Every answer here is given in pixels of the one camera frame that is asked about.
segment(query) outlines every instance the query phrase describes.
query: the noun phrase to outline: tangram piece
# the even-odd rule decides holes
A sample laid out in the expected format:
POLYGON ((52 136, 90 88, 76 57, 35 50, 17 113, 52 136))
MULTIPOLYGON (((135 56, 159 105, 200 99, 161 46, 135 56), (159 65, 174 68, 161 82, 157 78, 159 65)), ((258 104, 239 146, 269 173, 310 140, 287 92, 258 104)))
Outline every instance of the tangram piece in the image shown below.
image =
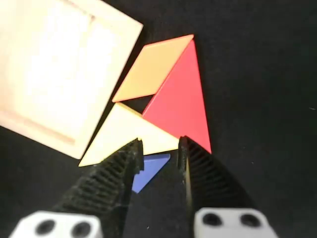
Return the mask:
POLYGON ((193 40, 145 108, 143 118, 177 138, 189 136, 211 153, 193 40))
POLYGON ((193 37, 187 35, 144 46, 112 101, 155 94, 193 37))
POLYGON ((132 190, 139 193, 169 161, 170 154, 148 155, 144 157, 144 170, 134 175, 132 190))
POLYGON ((135 138, 142 139, 144 155, 178 148, 177 138, 128 106, 115 103, 79 166, 97 164, 135 138))
POLYGON ((100 0, 0 1, 0 125, 80 159, 141 32, 100 0))

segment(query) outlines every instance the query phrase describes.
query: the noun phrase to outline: plastic tangram piece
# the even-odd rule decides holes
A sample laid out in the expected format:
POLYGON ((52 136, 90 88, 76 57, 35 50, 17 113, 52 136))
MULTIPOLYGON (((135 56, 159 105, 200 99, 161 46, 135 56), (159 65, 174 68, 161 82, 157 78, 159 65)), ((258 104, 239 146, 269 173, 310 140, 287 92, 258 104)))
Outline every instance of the plastic tangram piece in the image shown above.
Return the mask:
POLYGON ((187 35, 144 46, 112 101, 155 94, 193 37, 187 35))
POLYGON ((144 157, 144 170, 134 175, 132 190, 139 193, 145 185, 163 168, 169 161, 170 154, 148 155, 144 157))
POLYGON ((168 134, 122 103, 115 103, 79 166, 100 163, 135 138, 142 139, 143 154, 178 148, 178 138, 168 134))
POLYGON ((211 153, 193 40, 145 108, 143 118, 177 138, 187 135, 211 153))

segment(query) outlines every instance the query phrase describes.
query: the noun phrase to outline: blue triangle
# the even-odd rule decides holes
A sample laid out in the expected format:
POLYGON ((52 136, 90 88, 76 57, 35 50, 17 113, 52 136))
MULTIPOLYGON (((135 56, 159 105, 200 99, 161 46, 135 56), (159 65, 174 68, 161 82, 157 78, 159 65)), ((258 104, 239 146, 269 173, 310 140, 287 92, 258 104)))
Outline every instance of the blue triangle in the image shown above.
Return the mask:
POLYGON ((132 190, 139 193, 169 161, 170 154, 144 156, 144 170, 134 176, 132 190))

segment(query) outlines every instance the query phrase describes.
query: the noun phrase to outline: black surface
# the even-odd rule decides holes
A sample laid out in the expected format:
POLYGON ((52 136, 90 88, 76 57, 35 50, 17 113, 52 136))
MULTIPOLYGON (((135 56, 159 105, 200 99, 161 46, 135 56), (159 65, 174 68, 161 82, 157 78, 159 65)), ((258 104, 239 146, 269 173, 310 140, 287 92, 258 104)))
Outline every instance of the black surface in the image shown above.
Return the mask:
MULTIPOLYGON (((280 237, 316 237, 316 1, 109 2, 145 25, 121 80, 143 44, 196 34, 214 155, 280 237)), ((87 168, 3 128, 0 141, 6 237, 22 216, 51 207, 87 168)), ((133 196, 126 237, 185 237, 185 194, 173 161, 133 196)))

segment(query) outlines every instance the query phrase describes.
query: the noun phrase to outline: wooden board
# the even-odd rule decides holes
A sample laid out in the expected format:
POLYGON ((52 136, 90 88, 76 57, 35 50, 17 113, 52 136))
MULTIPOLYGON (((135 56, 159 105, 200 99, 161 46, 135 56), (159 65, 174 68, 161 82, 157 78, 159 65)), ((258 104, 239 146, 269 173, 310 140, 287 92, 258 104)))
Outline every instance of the wooden board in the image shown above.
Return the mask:
POLYGON ((80 159, 143 25, 100 0, 0 2, 0 125, 80 159))

